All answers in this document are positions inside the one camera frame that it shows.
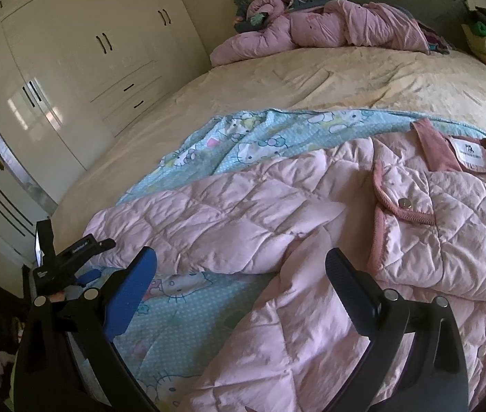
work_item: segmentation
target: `jacket collar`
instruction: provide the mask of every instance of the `jacket collar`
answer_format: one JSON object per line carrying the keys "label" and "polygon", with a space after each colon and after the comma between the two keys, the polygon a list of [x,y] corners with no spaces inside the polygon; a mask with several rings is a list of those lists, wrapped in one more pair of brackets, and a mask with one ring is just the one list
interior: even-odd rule
{"label": "jacket collar", "polygon": [[[428,164],[428,169],[431,172],[462,172],[461,165],[456,159],[451,146],[448,144],[447,140],[450,136],[436,130],[427,117],[412,122],[411,129],[414,129],[418,134],[418,139],[422,145],[426,163]],[[486,149],[486,138],[477,139],[466,136],[454,136],[454,138],[480,144],[481,147]]]}

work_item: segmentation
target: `pink quilted jacket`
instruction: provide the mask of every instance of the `pink quilted jacket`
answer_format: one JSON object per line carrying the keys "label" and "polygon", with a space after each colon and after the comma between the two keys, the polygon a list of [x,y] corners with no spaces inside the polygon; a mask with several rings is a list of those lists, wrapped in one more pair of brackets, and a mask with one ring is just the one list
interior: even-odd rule
{"label": "pink quilted jacket", "polygon": [[[486,139],[446,137],[424,118],[408,133],[269,160],[106,209],[85,233],[117,241],[94,264],[125,267],[147,245],[160,274],[279,272],[180,411],[327,405],[368,344],[325,276],[335,246],[408,299],[446,296],[470,406],[486,393]],[[377,400],[392,392],[409,338]]]}
{"label": "pink quilted jacket", "polygon": [[363,6],[347,0],[329,1],[323,13],[283,14],[281,0],[254,0],[247,17],[267,12],[267,27],[228,38],[211,53],[212,66],[266,57],[298,48],[344,45],[383,46],[429,54],[428,42],[415,19],[384,3]]}

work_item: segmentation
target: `light blue blanket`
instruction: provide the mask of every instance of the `light blue blanket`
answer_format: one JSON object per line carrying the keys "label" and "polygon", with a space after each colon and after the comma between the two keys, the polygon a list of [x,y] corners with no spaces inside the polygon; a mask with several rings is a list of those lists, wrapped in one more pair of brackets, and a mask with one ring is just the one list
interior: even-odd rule
{"label": "light blue blanket", "polygon": [[[211,119],[180,150],[135,184],[119,203],[170,190],[211,174],[237,171],[276,155],[290,157],[386,131],[407,131],[423,114],[386,110],[242,111]],[[430,118],[444,133],[484,137],[461,123]],[[106,269],[103,280],[111,274]],[[174,411],[238,321],[274,275],[160,276],[154,279],[115,345],[135,378],[163,412]]]}

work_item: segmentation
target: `pink corduroy trim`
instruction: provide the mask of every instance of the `pink corduroy trim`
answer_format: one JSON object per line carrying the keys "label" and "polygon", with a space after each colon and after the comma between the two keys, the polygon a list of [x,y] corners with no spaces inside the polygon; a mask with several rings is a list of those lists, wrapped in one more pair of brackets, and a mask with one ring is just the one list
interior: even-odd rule
{"label": "pink corduroy trim", "polygon": [[369,273],[373,276],[378,274],[381,270],[382,249],[384,249],[384,231],[385,231],[385,217],[382,211],[382,205],[378,203],[375,207],[375,219],[373,225],[373,245],[371,246],[371,253],[369,254],[369,261],[367,268]]}
{"label": "pink corduroy trim", "polygon": [[[450,136],[434,128],[427,117],[411,123],[411,128],[418,134],[418,139],[422,145],[429,171],[462,172],[461,165],[447,142]],[[486,138],[477,139],[469,136],[453,136],[453,138],[480,144],[481,147],[486,149]]]}
{"label": "pink corduroy trim", "polygon": [[461,165],[447,144],[427,117],[411,123],[417,134],[430,172],[462,172]]}
{"label": "pink corduroy trim", "polygon": [[436,217],[434,214],[428,214],[425,212],[417,212],[412,209],[402,209],[396,206],[388,195],[382,190],[382,171],[384,170],[384,164],[382,161],[377,160],[373,169],[373,186],[375,189],[376,198],[378,201],[400,220],[409,221],[411,223],[419,223],[421,225],[436,224]]}

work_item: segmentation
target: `green clothing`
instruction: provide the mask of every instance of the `green clothing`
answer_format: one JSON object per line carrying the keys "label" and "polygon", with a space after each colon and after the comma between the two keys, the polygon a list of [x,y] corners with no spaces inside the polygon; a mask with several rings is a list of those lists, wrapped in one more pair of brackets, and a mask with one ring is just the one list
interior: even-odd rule
{"label": "green clothing", "polygon": [[480,37],[486,37],[486,26],[481,22],[475,22],[474,24],[470,25],[470,29],[476,35]]}

